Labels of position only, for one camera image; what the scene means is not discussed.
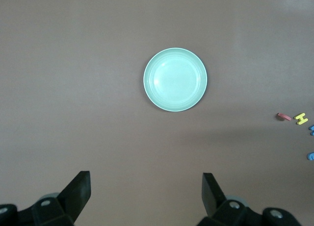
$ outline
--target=screw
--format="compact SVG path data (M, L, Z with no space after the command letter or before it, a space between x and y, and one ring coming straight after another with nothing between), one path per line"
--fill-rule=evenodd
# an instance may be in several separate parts
M280 213L278 210L271 210L270 214L278 219L281 219L283 217L282 213Z
M8 208L5 207L5 208L1 208L0 209L0 214L3 214L4 212L7 212L8 211Z
M45 206L45 205L49 205L49 204L50 204L50 201L46 200L46 201L43 201L40 205Z
M229 206L231 206L234 209L239 209L240 208L240 205L237 202L235 202L235 201L231 201L229 203Z

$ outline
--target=round plate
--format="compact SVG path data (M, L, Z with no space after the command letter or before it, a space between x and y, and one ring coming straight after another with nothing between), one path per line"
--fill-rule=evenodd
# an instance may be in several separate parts
M170 48L156 54L144 72L147 96L158 107L179 112L193 107L203 96L207 73L192 52Z

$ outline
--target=mint green plate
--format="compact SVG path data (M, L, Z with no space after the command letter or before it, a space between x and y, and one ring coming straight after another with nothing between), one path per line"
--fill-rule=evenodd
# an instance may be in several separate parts
M207 86L202 61L192 52L170 48L156 54L144 72L144 88L158 107L180 112L193 107Z

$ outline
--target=gray tabletop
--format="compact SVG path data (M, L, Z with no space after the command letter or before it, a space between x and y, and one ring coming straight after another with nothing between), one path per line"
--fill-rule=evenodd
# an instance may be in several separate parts
M171 47L208 73L182 112L143 86ZM314 0L0 0L0 203L21 210L90 170L77 226L194 226L209 172L254 211L312 225L313 53Z

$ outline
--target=silver bolt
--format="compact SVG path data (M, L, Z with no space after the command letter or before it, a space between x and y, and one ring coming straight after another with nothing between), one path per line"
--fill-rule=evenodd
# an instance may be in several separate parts
M278 210L271 210L270 214L278 219L281 219L283 217L282 213L280 213Z
M235 202L235 201L231 201L229 203L229 206L231 206L234 209L239 209L240 208L240 205L237 202Z
M45 205L49 205L49 204L50 204L50 201L46 200L46 201L43 201L40 205L45 206Z
M8 208L5 207L5 208L1 208L0 209L0 214L3 214L4 212L7 212L8 211Z

